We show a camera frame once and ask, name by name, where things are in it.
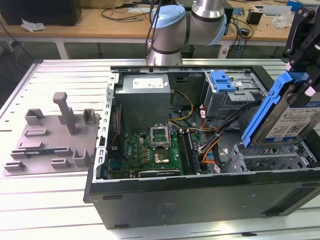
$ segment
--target gray power supply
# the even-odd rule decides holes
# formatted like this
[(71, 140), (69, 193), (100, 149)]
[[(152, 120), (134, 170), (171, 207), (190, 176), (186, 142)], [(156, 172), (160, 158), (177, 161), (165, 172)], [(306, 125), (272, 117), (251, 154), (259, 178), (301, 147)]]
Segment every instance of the gray power supply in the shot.
[(124, 76), (123, 87), (116, 96), (122, 105), (127, 133), (149, 132), (155, 124), (167, 124), (170, 106), (168, 75)]

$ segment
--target expansion slot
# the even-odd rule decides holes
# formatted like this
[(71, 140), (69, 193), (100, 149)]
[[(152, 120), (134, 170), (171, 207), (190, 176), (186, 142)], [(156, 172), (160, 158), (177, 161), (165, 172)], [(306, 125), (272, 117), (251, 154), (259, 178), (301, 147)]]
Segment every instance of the expansion slot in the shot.
[(189, 131), (177, 131), (176, 134), (180, 153), (181, 165), (184, 175), (195, 175), (199, 171), (191, 135)]

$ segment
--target motherboard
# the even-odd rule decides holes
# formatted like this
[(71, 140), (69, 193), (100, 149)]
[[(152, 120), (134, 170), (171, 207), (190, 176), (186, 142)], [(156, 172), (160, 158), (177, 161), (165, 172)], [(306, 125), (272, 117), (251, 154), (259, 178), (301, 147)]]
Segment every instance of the motherboard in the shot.
[(109, 161), (108, 178), (196, 174), (199, 171), (196, 151), (201, 145), (197, 131), (126, 133), (123, 157)]

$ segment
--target blue drive bracket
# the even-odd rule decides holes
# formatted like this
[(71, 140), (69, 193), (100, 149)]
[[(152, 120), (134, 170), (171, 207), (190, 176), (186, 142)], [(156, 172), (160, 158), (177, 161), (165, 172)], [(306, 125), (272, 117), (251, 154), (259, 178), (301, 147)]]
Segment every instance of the blue drive bracket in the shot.
[(259, 128), (265, 116), (273, 108), (273, 105), (276, 105), (282, 98), (280, 93), (283, 87), (288, 83), (296, 84), (305, 82), (308, 79), (308, 77), (309, 76), (305, 72), (289, 73), (288, 71), (285, 71), (283, 74), (277, 77), (268, 95), (262, 102), (261, 106), (255, 113), (250, 124), (248, 125), (241, 137), (245, 147), (247, 147), (251, 143), (255, 131)]
[(212, 71), (211, 82), (215, 85), (217, 92), (235, 92), (237, 90), (224, 71)]

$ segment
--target aluminum extrusion table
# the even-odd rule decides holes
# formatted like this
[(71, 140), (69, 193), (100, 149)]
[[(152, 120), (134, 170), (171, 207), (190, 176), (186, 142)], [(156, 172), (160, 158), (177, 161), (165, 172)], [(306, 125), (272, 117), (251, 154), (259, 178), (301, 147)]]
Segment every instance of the aluminum extrusion table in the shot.
[[(42, 108), (45, 115), (57, 114), (52, 96), (55, 91), (64, 91), (75, 114), (84, 108), (101, 113), (109, 66), (144, 64), (142, 59), (45, 60), (33, 64), (0, 110), (1, 163), (10, 160), (29, 108)], [(259, 65), (274, 79), (285, 69), (279, 59), (190, 59), (184, 64)], [(87, 172), (0, 176), (0, 239), (246, 238), (242, 233), (257, 234), (251, 240), (320, 237), (320, 196), (289, 216), (107, 230), (93, 204), (83, 203), (86, 179)]]

